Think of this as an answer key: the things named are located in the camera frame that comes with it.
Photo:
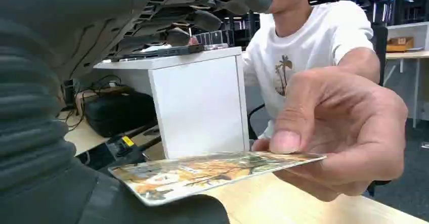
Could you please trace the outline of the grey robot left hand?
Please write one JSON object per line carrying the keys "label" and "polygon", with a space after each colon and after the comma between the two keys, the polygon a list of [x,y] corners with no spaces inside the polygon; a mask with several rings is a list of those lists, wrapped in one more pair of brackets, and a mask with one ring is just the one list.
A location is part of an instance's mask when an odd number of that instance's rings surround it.
{"label": "grey robot left hand", "polygon": [[223,204],[196,195],[145,206],[117,179],[75,157],[57,119],[64,80],[154,34],[156,18],[205,30],[209,11],[266,13],[272,0],[1,0],[1,223],[228,223]]}

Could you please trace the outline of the person's left hand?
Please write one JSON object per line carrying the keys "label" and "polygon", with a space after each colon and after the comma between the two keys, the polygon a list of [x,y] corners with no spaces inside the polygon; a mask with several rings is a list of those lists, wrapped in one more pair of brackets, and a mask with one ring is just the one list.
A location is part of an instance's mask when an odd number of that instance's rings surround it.
{"label": "person's left hand", "polygon": [[402,98],[388,88],[339,67],[312,69],[292,77],[272,137],[252,148],[326,155],[275,175],[330,202],[402,175],[407,116]]}

